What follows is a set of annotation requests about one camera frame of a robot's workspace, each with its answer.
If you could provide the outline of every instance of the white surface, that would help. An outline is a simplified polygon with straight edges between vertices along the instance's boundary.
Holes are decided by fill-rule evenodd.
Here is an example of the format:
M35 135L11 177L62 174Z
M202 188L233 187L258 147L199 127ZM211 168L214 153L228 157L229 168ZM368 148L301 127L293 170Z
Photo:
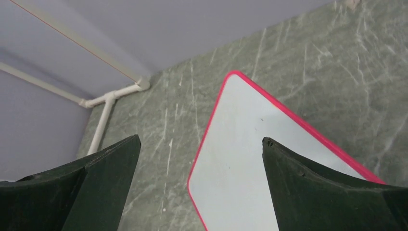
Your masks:
M239 76L227 81L190 178L209 231L277 231L262 161L271 137L320 164L361 178L348 164Z

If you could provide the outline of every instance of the table top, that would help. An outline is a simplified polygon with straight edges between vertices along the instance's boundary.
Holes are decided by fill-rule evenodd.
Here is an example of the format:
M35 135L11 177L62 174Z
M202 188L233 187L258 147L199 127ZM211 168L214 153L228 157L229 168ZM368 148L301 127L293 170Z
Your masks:
M231 72L207 125L188 191L207 230L278 230L262 139L353 177L383 183L240 72Z

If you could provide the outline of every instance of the lavender wall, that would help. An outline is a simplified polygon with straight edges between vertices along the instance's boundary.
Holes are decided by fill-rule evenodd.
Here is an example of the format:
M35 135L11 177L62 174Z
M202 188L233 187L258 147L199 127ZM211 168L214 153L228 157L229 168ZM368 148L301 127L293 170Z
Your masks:
M0 62L80 96L24 60L0 50ZM0 71L0 179L18 180L75 160L89 109Z

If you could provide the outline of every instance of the dark green panel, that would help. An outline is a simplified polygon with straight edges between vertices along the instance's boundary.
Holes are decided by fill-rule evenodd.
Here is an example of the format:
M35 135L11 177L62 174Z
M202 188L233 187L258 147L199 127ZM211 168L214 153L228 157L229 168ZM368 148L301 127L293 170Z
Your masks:
M271 138L263 160L280 231L408 229L407 189L348 176Z
M49 171L0 182L0 230L117 230L139 153L134 135Z

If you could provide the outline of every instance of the white pipe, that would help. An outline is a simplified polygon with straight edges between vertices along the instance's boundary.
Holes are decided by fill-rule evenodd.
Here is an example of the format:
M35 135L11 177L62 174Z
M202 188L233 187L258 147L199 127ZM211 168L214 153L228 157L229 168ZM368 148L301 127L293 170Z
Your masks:
M103 107L102 115L101 118L99 119L99 123L96 127L95 134L93 135L93 139L90 144L87 155L93 154L98 151L99 144L101 143L102 135L103 132L105 131L106 123L108 121L109 114L111 112L113 104L115 103L115 100L133 92L147 90L149 87L150 83L148 81L141 83L141 86L139 86L136 83L129 87L106 93L105 95L98 97L94 100L86 101L85 105L87 107L94 107L95 105L105 101L105 106Z
M11 67L11 66L9 66L9 65L7 65L5 63L0 63L0 70L2 70L4 72L7 72L7 73L9 73L9 74L11 74L11 75L13 75L15 77L20 78L20 79L23 79L23 80L25 80L25 81L27 81L29 83L37 85L37 86L39 86L39 87L41 87L41 88L43 88L45 90L49 90L52 93L55 93L55 94L57 94L59 96L62 96L64 98L66 98L66 99L69 99L69 100L71 100L73 102L76 102L78 105L80 105L82 107L86 107L85 106L86 100L84 100L82 98L79 98L79 97L77 97L77 96L75 96L75 95L73 95L71 93L68 93L68 92L66 92L64 90L61 90L61 89L59 89L57 87L54 87L53 85L51 85L49 83L46 83L46 82L44 82L42 80L34 78L31 75L28 75L28 74L26 74L26 73L24 73L22 71L19 71L19 70L15 69L14 67Z
M62 96L64 98L66 98L66 99L69 99L69 100L71 100L73 102L76 102L78 105L80 105L82 107L85 107L85 108L91 108L91 107L94 107L94 106L96 106L96 105L98 105L100 103L105 102L105 107L103 108L101 118L99 119L99 123L98 123L98 126L96 127L95 134L93 136L92 143L90 145L90 148L88 150L87 155L90 155L90 154L93 154L93 153L97 152L99 144L100 144L101 139L102 139L103 132L105 131L105 127L106 127L106 123L107 123L108 118L109 118L109 114L111 112L113 104L115 103L115 100L122 97L122 96L131 94L131 93L134 93L134 92L137 92L137 91L147 90L150 87L149 81L147 81L145 79L141 79L138 83L135 83L134 85L131 85L129 87L106 93L103 96L98 97L98 98L93 99L93 100L84 100L82 98L79 98L79 97L71 94L71 93L68 93L68 92L66 92L64 90L61 90L61 89L59 89L59 88L57 88L57 87L55 87L55 86L53 86L53 85L51 85L49 83L46 83L46 82L44 82L42 80L39 80L39 79L37 79L35 77L32 77L32 76L28 75L28 74L26 74L26 73L24 73L22 71L19 71L19 70L15 69L15 68L7 65L7 64L0 63L0 70L5 71L5 72L7 72L9 74L12 74L12 75L14 75L14 76L16 76L18 78L21 78L21 79L23 79L23 80L25 80L27 82L32 83L34 85L37 85L37 86L39 86L39 87L41 87L43 89L49 90L49 91L51 91L51 92L53 92L53 93L55 93L57 95L60 95L60 96Z
M111 113L112 106L115 103L115 95L113 92L107 93L105 101L105 107L103 107L101 118L99 119L98 126L96 127L95 134L93 135L92 142L90 144L88 154L97 152L99 143L101 142L103 132L105 131L106 123L108 122L109 114Z
M147 90L149 87L150 87L149 81L143 79L143 81L141 83L135 83L134 85L131 85L129 87L125 87L123 89L113 91L113 94L114 94L114 96L116 98L120 98L122 96L131 94L131 93L134 93L134 92L137 92L137 91ZM105 100L106 100L106 94L103 95L103 96L100 96L100 97L98 97L96 99L86 101L85 106L87 108L91 108L91 107L94 107L94 106L96 106L98 104L103 103Z

